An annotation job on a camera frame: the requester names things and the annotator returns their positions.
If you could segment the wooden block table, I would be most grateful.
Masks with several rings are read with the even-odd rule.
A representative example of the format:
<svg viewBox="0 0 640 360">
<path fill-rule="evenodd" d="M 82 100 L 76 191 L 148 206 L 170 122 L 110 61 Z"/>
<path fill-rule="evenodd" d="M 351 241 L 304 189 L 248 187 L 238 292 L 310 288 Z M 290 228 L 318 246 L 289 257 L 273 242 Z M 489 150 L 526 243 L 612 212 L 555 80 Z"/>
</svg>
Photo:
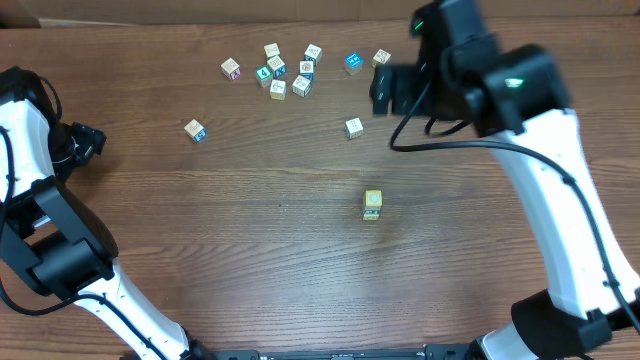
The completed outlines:
<svg viewBox="0 0 640 360">
<path fill-rule="evenodd" d="M 363 135 L 364 128 L 359 118 L 353 118 L 345 122 L 345 131 L 349 140 Z"/>
</svg>

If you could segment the yellow letter C block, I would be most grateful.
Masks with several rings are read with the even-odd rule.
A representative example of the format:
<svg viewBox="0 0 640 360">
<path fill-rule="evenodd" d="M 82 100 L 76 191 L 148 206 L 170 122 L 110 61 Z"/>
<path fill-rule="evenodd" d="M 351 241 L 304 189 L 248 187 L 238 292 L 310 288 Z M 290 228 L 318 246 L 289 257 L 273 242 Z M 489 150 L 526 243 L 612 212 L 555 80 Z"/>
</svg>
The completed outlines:
<svg viewBox="0 0 640 360">
<path fill-rule="evenodd" d="M 365 209 L 381 208 L 383 204 L 382 192 L 380 190 L 366 190 L 363 198 Z"/>
</svg>

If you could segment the wooden block green side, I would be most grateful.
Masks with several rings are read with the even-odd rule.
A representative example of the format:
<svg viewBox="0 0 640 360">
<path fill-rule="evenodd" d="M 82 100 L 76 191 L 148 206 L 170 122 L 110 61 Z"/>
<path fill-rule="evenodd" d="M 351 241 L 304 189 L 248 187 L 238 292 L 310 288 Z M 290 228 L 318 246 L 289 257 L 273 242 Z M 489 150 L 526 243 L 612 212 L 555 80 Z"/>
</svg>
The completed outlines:
<svg viewBox="0 0 640 360">
<path fill-rule="evenodd" d="M 364 215 L 379 215 L 380 216 L 381 209 L 380 208 L 366 208 L 363 211 Z"/>
</svg>

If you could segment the wooden block blue corner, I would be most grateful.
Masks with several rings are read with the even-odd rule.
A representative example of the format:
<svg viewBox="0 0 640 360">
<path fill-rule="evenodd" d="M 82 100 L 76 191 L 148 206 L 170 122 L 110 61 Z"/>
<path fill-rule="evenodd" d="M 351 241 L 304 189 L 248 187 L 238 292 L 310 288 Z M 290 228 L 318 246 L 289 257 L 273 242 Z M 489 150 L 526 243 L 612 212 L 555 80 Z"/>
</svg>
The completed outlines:
<svg viewBox="0 0 640 360">
<path fill-rule="evenodd" d="M 184 126 L 184 130 L 195 143 L 199 143 L 207 137 L 207 129 L 196 119 L 188 122 Z"/>
</svg>

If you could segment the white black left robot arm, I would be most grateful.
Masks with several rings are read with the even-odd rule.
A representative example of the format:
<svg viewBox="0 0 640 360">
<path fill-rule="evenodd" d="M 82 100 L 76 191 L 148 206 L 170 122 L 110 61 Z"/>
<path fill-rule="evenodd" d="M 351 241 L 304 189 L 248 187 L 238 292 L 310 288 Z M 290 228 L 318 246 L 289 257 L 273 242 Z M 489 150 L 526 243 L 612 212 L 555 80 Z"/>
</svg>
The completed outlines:
<svg viewBox="0 0 640 360">
<path fill-rule="evenodd" d="M 138 359 L 210 359 L 213 354 L 163 315 L 133 284 L 109 229 L 66 186 L 102 152 L 105 134 L 64 124 L 51 83 L 14 66 L 1 74 L 1 258 L 35 293 L 54 295 L 43 316 L 69 305 L 94 314 Z"/>
</svg>

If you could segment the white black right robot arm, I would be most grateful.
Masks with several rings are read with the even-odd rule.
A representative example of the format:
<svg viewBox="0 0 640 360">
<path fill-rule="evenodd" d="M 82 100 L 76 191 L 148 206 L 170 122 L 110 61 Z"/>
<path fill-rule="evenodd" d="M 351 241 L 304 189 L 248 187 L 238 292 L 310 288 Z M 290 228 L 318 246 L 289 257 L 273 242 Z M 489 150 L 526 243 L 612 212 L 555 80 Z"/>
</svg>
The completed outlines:
<svg viewBox="0 0 640 360">
<path fill-rule="evenodd" d="M 510 322 L 467 345 L 429 345 L 440 359 L 586 359 L 639 324 L 639 277 L 624 256 L 590 175 L 579 121 L 553 56 L 528 44 L 503 51 L 472 1 L 417 9 L 414 64 L 380 65 L 373 111 L 424 116 L 465 148 L 489 149 L 511 179 L 542 254 L 548 286 L 513 304 Z"/>
</svg>

